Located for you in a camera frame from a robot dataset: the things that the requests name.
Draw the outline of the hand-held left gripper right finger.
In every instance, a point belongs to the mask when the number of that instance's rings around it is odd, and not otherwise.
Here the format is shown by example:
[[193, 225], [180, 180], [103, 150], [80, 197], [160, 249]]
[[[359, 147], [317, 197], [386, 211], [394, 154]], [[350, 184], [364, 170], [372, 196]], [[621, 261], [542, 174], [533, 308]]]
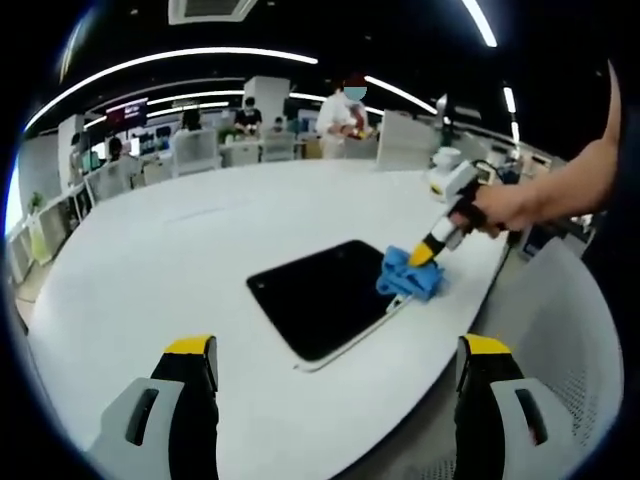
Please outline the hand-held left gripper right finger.
[[501, 341], [459, 338], [456, 394], [456, 479], [570, 477], [573, 417], [546, 385], [523, 375]]

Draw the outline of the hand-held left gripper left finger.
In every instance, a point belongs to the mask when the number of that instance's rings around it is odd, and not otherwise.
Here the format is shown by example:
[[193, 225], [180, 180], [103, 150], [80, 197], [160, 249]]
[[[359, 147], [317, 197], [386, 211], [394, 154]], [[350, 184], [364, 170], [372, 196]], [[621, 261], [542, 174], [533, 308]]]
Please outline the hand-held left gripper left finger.
[[216, 338], [174, 341], [102, 413], [92, 465], [104, 479], [217, 479], [217, 391]]

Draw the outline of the person's right hand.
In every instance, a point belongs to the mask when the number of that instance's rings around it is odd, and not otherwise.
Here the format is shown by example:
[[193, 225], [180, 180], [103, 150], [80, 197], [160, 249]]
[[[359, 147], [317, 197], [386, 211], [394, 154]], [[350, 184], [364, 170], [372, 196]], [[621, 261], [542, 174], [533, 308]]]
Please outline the person's right hand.
[[485, 215], [476, 226], [459, 211], [449, 214], [449, 219], [465, 233], [477, 230], [496, 238], [502, 231], [520, 231], [529, 224], [528, 197], [523, 185], [482, 186], [473, 204]]

